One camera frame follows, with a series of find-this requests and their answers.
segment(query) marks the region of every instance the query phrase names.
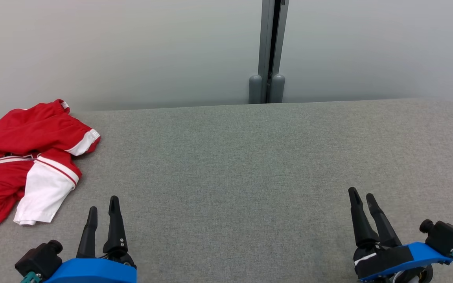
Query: white stripe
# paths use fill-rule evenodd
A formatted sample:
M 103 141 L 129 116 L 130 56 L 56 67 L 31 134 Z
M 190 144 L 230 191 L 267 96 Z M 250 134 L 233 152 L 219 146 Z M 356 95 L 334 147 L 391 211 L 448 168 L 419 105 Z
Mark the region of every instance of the white stripe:
M 69 105 L 65 101 L 61 102 L 61 105 L 63 106 L 64 109 L 70 108 Z
M 360 262 L 361 260 L 369 259 L 369 258 L 374 257 L 376 255 L 377 255 L 377 253 L 372 253 L 372 254 L 369 254 L 367 256 L 363 256 L 362 258 L 354 261 L 354 266 L 356 266 L 358 264 L 358 262 Z
M 84 154 L 94 141 L 96 141 L 101 135 L 95 130 L 91 129 L 90 131 L 86 132 L 83 138 L 77 143 L 74 147 L 66 150 L 70 154 L 74 156 L 79 156 Z
M 74 184 L 74 182 L 70 178 L 68 178 L 68 176 L 66 174 L 64 174 L 63 172 L 60 172 L 59 170 L 57 170 L 57 168 L 52 167 L 52 165 L 50 165 L 48 163 L 42 163 L 42 162 L 34 163 L 34 166 L 36 166 L 36 165 L 41 166 L 41 167 L 45 167 L 49 171 L 55 172 L 56 174 L 59 174 L 59 175 L 63 176 L 64 179 L 69 181 L 70 185 L 72 186 L 71 190 L 74 190 L 76 188 L 76 184 Z
M 44 163 L 61 170 L 62 172 L 64 172 L 68 176 L 70 176 L 71 179 L 73 179 L 75 181 L 75 183 L 78 183 L 78 181 L 79 181 L 78 175 L 75 172 L 73 172 L 71 169 L 69 169 L 68 167 L 65 167 L 61 163 L 58 163 L 57 161 L 54 161 L 52 159 L 45 158 L 43 156 L 38 157 L 38 160 L 43 161 Z
M 23 158 L 23 157 L 3 157 L 3 158 L 0 158 L 0 164 L 1 163 L 7 163 L 7 162 L 15 162 L 15 161 L 32 161 L 34 160 L 33 158 Z

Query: red stripe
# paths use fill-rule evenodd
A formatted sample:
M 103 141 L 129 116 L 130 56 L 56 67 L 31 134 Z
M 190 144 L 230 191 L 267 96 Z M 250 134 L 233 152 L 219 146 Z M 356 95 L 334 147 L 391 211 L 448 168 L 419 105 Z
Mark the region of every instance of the red stripe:
M 46 164 L 46 165 L 48 165 L 48 166 L 50 166 L 50 167 L 56 169 L 57 171 L 61 172 L 62 174 L 64 174 L 66 177 L 68 177 L 68 178 L 73 182 L 74 186 L 76 186 L 76 182 L 74 181 L 74 179 L 73 179 L 70 175 L 66 174 L 63 170 L 61 170 L 61 169 L 55 167 L 54 165 L 50 165 L 50 164 L 48 164 L 48 163 L 46 163 L 46 162 L 44 162 L 44 161 L 41 161 L 41 160 L 39 160 L 39 159 L 36 159 L 36 161 L 39 161 L 39 162 L 41 162 L 41 163 L 43 163 L 43 164 Z

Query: white wall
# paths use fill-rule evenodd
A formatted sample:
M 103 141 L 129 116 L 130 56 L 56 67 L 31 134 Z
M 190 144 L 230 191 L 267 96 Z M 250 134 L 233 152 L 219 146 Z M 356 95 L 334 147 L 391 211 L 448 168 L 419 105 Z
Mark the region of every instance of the white wall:
M 453 0 L 291 0 L 284 102 L 453 100 Z
M 242 104 L 258 73 L 262 0 L 0 0 L 0 117 Z

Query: wheel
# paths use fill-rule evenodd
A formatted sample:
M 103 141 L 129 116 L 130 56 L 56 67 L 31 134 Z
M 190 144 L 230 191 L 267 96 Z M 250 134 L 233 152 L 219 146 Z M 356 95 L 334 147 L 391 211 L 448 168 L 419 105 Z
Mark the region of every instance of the wheel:
M 428 265 L 419 277 L 419 283 L 429 283 L 433 279 L 433 266 Z

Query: metal frame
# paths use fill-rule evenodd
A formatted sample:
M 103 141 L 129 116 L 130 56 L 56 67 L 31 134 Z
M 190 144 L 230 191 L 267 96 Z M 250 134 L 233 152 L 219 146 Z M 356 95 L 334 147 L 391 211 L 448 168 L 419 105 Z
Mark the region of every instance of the metal frame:
M 289 0 L 281 1 L 279 12 L 279 23 L 277 24 L 277 35 L 275 38 L 274 61 L 272 66 L 272 81 L 270 82 L 270 92 L 267 101 L 269 103 L 282 103 L 284 92 L 285 77 L 279 74 L 281 65 L 282 43 L 284 41 L 284 31 L 286 30 L 286 18 L 288 15 Z
M 249 103 L 265 103 L 267 100 L 268 69 L 270 62 L 270 43 L 272 41 L 272 22 L 274 20 L 275 0 L 262 1 L 260 57 L 258 59 L 258 76 L 250 78 L 250 88 L 256 90 L 249 93 Z

